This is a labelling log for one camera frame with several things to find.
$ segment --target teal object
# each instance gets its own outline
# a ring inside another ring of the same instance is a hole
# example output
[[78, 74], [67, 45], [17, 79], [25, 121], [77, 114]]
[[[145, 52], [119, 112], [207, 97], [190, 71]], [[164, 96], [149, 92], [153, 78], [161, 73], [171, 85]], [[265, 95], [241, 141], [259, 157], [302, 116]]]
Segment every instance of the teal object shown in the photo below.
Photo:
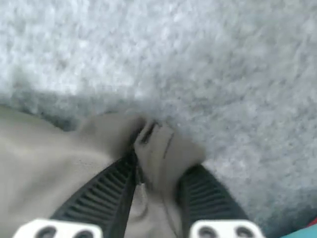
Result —
[[281, 238], [317, 238], [317, 225], [301, 229]]

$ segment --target beige pants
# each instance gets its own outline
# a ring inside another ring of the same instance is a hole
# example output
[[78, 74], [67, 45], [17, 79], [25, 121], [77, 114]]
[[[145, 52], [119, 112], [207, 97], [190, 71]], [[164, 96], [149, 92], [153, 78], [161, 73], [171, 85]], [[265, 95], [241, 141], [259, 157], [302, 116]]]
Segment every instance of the beige pants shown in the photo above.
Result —
[[176, 237], [181, 227], [172, 192], [185, 170], [203, 161], [201, 148], [140, 115], [96, 116], [64, 132], [0, 107], [0, 237], [49, 218], [132, 146], [149, 184], [136, 188], [125, 237]]

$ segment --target fabric fold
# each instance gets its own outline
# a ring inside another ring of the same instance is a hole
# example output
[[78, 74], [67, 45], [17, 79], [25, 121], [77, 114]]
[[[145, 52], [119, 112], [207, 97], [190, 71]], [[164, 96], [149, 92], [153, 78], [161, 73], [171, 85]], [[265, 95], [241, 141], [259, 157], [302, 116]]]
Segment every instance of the fabric fold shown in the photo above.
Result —
[[0, 107], [0, 236], [49, 218], [96, 174], [134, 149], [145, 177], [137, 185], [125, 237], [173, 238], [180, 216], [173, 192], [204, 150], [166, 123], [143, 115], [103, 114], [64, 132]]

